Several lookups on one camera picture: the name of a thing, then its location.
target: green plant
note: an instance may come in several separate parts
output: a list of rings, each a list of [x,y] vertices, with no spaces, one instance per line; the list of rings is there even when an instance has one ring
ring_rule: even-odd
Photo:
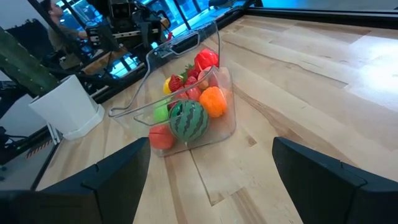
[[[0,67],[38,96],[45,95],[59,84],[59,81],[35,57],[1,27]]]

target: lemon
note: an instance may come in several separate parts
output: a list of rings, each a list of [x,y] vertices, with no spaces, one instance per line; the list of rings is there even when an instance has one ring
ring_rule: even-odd
[[[169,95],[171,93],[170,89],[169,89],[169,82],[170,82],[171,78],[166,79],[166,82],[164,82],[163,84],[163,93],[165,95]]]

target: transparent container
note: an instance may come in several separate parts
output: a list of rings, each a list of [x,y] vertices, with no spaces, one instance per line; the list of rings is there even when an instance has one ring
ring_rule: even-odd
[[[215,22],[158,46],[146,60],[148,71],[130,87],[135,92],[130,102],[109,111],[135,138],[149,137],[154,153],[168,156],[220,142],[234,133],[232,77],[223,61]],[[186,75],[198,75],[197,82],[184,78],[189,64],[193,68]],[[170,87],[165,82],[172,75]]]

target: person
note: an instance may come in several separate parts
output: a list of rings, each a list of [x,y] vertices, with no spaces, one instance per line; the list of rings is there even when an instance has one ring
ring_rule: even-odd
[[[63,10],[60,6],[56,5],[51,0],[43,0],[40,5],[48,12],[51,20],[60,28],[60,30],[69,38],[76,39],[87,39],[87,33],[85,31],[78,31],[75,29],[67,28],[61,24],[60,20],[63,16]],[[71,69],[77,67],[80,64],[79,58],[75,54],[68,54],[66,50],[66,44],[58,36],[58,34],[50,27],[49,28],[49,39],[55,51],[63,50],[66,53],[65,60],[60,63],[63,69]]]

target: light wood surface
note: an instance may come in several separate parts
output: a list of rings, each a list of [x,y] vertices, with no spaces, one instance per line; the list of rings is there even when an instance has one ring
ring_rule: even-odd
[[[152,155],[135,224],[301,223],[271,155],[283,136],[398,180],[398,31],[245,16],[221,30],[237,128],[218,144]],[[136,85],[104,103],[127,103]],[[133,141],[105,118],[63,141],[44,189]]]

